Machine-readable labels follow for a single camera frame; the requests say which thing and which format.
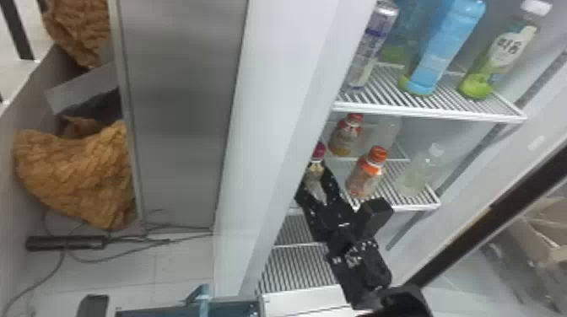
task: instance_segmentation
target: wire shelf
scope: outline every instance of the wire shelf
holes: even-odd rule
[[[274,247],[308,244],[316,245],[319,243],[313,241],[305,216],[302,213],[288,215],[279,230]]]
[[[351,197],[344,188],[344,181],[353,170],[355,164],[355,161],[327,160],[327,167],[331,169],[335,178],[337,178],[337,182],[343,191],[344,200],[350,203],[354,210],[359,210],[360,204],[365,200]],[[384,178],[378,190],[369,199],[384,197],[395,212],[434,211],[441,207],[439,197],[428,185],[414,197],[405,197],[397,193],[394,188],[394,182],[408,165],[409,161],[386,161]]]
[[[258,282],[258,292],[277,293],[338,284],[325,262],[326,253],[324,245],[273,249]]]
[[[435,92],[427,97],[413,96],[397,87],[403,67],[378,63],[370,81],[358,94],[340,93],[333,110],[391,116],[414,116],[464,121],[522,123],[526,114],[499,94],[473,101],[456,91],[462,73],[445,73]]]

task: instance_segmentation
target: refrigerator door frame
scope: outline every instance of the refrigerator door frame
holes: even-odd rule
[[[249,1],[214,225],[216,296],[255,292],[374,4]]]

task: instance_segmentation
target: red bottle cap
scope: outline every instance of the red bottle cap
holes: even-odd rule
[[[362,119],[365,118],[365,115],[361,114],[361,113],[349,113],[347,115],[347,119],[349,119],[350,121],[354,121],[354,122],[362,122]]]
[[[377,163],[384,162],[388,158],[388,151],[383,147],[372,147],[368,152],[368,158]]]
[[[311,155],[311,158],[322,159],[325,156],[326,150],[327,148],[325,148],[325,144],[323,144],[322,142],[318,142],[317,145],[315,146],[315,151],[313,151],[313,155]]]

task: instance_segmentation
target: plastic bottle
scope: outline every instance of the plastic bottle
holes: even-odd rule
[[[331,134],[329,150],[337,156],[348,156],[362,132],[360,123],[363,118],[364,115],[360,113],[349,113],[345,119],[341,119]]]
[[[379,145],[386,151],[390,151],[401,128],[402,118],[399,116],[381,116],[374,131],[366,141],[366,148]]]
[[[384,148],[376,146],[359,158],[345,181],[350,196],[364,199],[376,191],[385,173],[384,162],[387,156],[388,152]]]
[[[486,48],[459,85],[459,91],[473,99],[485,99],[523,53],[539,29],[540,20],[552,5],[539,0],[521,4],[523,15],[512,18],[505,31]]]
[[[443,0],[435,11],[427,40],[398,79],[400,88],[411,94],[432,94],[485,11],[481,0]]]
[[[420,152],[412,163],[403,171],[394,184],[397,192],[406,197],[419,194],[425,185],[431,181],[437,168],[441,165],[441,157],[445,149],[438,143],[433,143],[427,152]]]
[[[305,182],[305,187],[310,191],[315,198],[319,201],[327,201],[327,195],[321,186],[321,177],[325,171],[325,164],[323,163],[323,158],[325,157],[325,144],[318,142],[315,146],[315,150],[311,155],[311,160],[307,164],[305,173],[303,174],[303,181]]]
[[[404,63],[418,49],[418,38],[440,0],[394,0],[400,8],[396,23],[381,51],[383,62]]]
[[[356,49],[353,61],[341,90],[346,93],[360,91],[368,82],[382,44],[396,22],[398,8],[390,0],[376,2],[370,22]]]

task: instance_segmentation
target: floor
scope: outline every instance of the floor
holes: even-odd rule
[[[559,316],[534,305],[520,304],[480,251],[458,262],[424,290],[439,316]]]
[[[187,234],[162,236],[179,238]],[[132,247],[112,245],[104,251],[78,255],[98,258]],[[29,254],[20,289],[44,277],[57,259],[58,254],[53,253]],[[83,264],[66,258],[60,271],[22,299],[10,316],[74,316],[79,301],[87,294],[110,295],[107,316],[120,309],[176,304],[199,284],[212,284],[212,262],[210,237],[161,246],[100,264]],[[519,308],[511,291],[480,253],[451,268],[431,283],[424,295],[435,317],[542,316],[526,314]]]
[[[15,93],[36,68],[37,62],[43,58],[53,43],[43,28],[37,1],[14,1],[36,61],[22,61],[19,59],[3,15],[0,14],[0,47],[2,47],[2,50],[0,50],[0,74],[2,75],[0,76],[0,94],[5,100],[15,96]]]
[[[187,234],[161,234],[160,238],[183,238]],[[176,304],[195,287],[213,280],[213,243],[210,237],[160,246],[113,261],[84,264],[67,257],[59,272],[23,298],[10,316],[74,316],[78,303],[88,294],[109,294],[107,316],[117,309],[137,309]],[[130,250],[136,245],[110,245],[104,251],[77,252],[100,258]],[[30,253],[20,290],[49,273],[58,253]]]

